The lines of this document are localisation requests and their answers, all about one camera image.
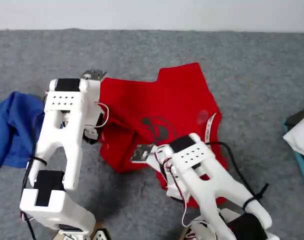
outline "white label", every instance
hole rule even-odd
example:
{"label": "white label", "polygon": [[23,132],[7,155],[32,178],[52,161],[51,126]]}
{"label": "white label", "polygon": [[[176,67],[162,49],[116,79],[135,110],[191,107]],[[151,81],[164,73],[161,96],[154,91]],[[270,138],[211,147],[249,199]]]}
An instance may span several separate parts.
{"label": "white label", "polygon": [[84,135],[88,137],[89,139],[98,140],[98,132],[95,130],[95,128],[92,129],[84,129]]}
{"label": "white label", "polygon": [[217,113],[214,113],[206,122],[205,137],[204,137],[205,143],[210,142],[211,126],[212,126],[213,119],[216,116],[216,114]]}

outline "white cloth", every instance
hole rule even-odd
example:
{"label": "white cloth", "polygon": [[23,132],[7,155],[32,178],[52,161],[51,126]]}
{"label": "white cloth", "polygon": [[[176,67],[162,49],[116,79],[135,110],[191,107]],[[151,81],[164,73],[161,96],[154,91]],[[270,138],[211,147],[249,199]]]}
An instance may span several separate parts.
{"label": "white cloth", "polygon": [[291,146],[291,148],[304,155],[304,118],[290,131],[288,131],[283,139]]}

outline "black cable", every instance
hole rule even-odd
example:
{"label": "black cable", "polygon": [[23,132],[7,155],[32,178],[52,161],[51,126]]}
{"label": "black cable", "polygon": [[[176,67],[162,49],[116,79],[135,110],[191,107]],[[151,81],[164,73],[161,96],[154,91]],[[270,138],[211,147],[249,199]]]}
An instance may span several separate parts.
{"label": "black cable", "polygon": [[227,145],[225,142],[221,142],[221,141],[210,141],[210,142],[206,142],[206,145],[221,145],[223,147],[225,147],[225,149],[227,150],[227,153],[231,159],[231,162],[233,164],[233,167],[237,173],[237,175],[240,177],[240,179],[242,180],[242,182],[244,183],[245,187],[247,188],[247,190],[254,196],[255,193],[252,189],[252,187],[249,185],[248,181],[245,179],[245,177],[243,176],[243,174],[240,172],[240,169],[236,163],[236,160],[234,158],[233,152],[231,150],[231,148],[229,147],[229,145]]}
{"label": "black cable", "polygon": [[234,158],[233,152],[232,152],[231,148],[229,147],[229,145],[227,145],[225,142],[222,142],[222,141],[210,141],[210,142],[206,142],[205,144],[206,145],[221,145],[221,146],[225,147],[225,149],[227,150],[227,153],[228,153],[228,155],[229,155],[229,157],[231,159],[231,162],[233,164],[233,167],[234,167],[237,175],[239,176],[239,178],[244,183],[246,189],[253,195],[253,197],[251,197],[247,201],[245,201],[242,209],[245,211],[247,205],[250,202],[254,201],[254,200],[257,200],[261,204],[260,199],[263,198],[263,194],[265,193],[265,191],[269,187],[269,184],[266,183],[259,193],[255,193],[253,191],[252,187],[250,186],[250,184],[248,183],[248,181],[245,179],[245,177],[243,176],[243,174],[240,172],[240,169],[239,169],[239,167],[237,165],[237,162],[236,162],[236,160]]}
{"label": "black cable", "polygon": [[69,235],[67,235],[67,234],[63,234],[64,236],[66,236],[67,238],[69,238],[69,239],[72,239],[72,240],[75,240],[73,237],[71,237],[71,236],[69,236]]}
{"label": "black cable", "polygon": [[[43,163],[44,165],[47,165],[46,161],[44,161],[42,158],[39,158],[39,157],[35,156],[36,146],[37,146],[38,122],[39,122],[41,116],[43,116],[43,112],[36,116],[35,122],[34,122],[34,125],[33,125],[33,128],[32,128],[33,129],[33,133],[32,133],[32,153],[31,153],[30,158],[28,159],[28,165],[27,165],[27,168],[26,168],[23,180],[22,180],[22,189],[21,189],[20,199],[22,198],[23,190],[27,186],[27,182],[28,182],[28,178],[29,178],[29,174],[30,174],[30,171],[31,171],[31,168],[32,168],[33,161],[37,160],[37,161],[40,161],[41,163]],[[35,235],[34,230],[33,230],[33,227],[30,223],[30,219],[28,218],[28,215],[23,211],[21,211],[20,214],[23,215],[23,219],[26,221],[26,224],[27,224],[28,229],[30,230],[32,239],[37,240],[36,235]]]}

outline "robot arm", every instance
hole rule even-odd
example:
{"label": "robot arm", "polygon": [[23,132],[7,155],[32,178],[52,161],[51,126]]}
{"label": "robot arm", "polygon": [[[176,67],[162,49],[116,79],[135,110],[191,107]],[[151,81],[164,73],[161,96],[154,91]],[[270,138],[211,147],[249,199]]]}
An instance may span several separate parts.
{"label": "robot arm", "polygon": [[[265,232],[271,227],[272,219],[269,213],[257,201],[250,201],[246,207],[246,214],[240,216],[228,209],[218,211],[217,197],[224,197],[242,207],[253,195],[222,167],[216,160],[214,153],[201,141],[200,137],[191,133],[180,137],[162,148],[152,149],[154,153],[145,154],[148,157],[142,159],[133,158],[133,162],[146,161],[154,169],[167,177],[167,195],[188,201],[193,196],[199,205],[201,216],[191,222],[194,233],[202,240],[278,240],[279,238]],[[209,180],[202,180],[201,175],[206,173]],[[212,228],[205,227],[200,222],[206,222]],[[251,227],[259,232],[249,232]]]}
{"label": "robot arm", "polygon": [[28,175],[33,188],[25,188],[20,201],[23,212],[44,226],[73,235],[77,240],[90,239],[96,224],[94,215],[66,193],[66,190],[75,190],[79,183],[84,131],[95,131],[104,115],[97,101],[106,72],[95,74],[88,70],[80,79],[50,82],[35,157],[48,163],[55,150],[63,147],[65,172],[46,170],[43,162],[34,160]]}

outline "white wall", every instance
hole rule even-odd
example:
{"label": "white wall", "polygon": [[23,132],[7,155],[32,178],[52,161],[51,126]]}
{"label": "white wall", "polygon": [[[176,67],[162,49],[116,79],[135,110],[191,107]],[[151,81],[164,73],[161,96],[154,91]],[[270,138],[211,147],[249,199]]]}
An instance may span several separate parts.
{"label": "white wall", "polygon": [[0,29],[304,32],[304,0],[0,0]]}

